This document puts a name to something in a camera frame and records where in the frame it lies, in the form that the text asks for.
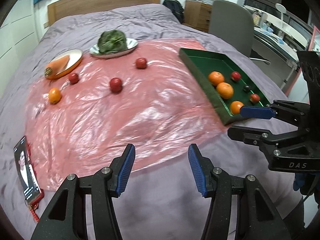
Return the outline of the blue gloved hand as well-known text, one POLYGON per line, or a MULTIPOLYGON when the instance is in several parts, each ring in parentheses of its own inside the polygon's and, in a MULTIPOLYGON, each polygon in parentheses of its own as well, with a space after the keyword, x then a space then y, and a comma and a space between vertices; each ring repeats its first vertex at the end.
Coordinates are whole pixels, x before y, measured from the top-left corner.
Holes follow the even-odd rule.
POLYGON ((296 173, 293 181, 293 190, 294 191, 305 191, 305 174, 304 173, 296 173))

